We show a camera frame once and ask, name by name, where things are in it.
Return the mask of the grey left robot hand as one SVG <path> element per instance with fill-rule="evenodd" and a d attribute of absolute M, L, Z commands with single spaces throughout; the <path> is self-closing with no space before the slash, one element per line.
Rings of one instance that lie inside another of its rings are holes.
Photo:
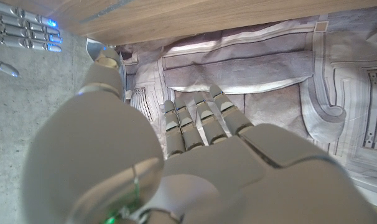
<path fill-rule="evenodd" d="M 339 163 L 283 128 L 253 125 L 216 86 L 226 127 L 196 99 L 203 141 L 168 101 L 165 158 L 147 118 L 123 103 L 120 68 L 101 49 L 36 134 L 21 187 L 28 223 L 377 223 Z"/>

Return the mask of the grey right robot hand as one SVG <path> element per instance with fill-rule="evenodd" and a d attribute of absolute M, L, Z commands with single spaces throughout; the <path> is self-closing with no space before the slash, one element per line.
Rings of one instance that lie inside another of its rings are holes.
<path fill-rule="evenodd" d="M 61 52 L 62 42 L 56 21 L 0 2 L 0 45 Z"/>

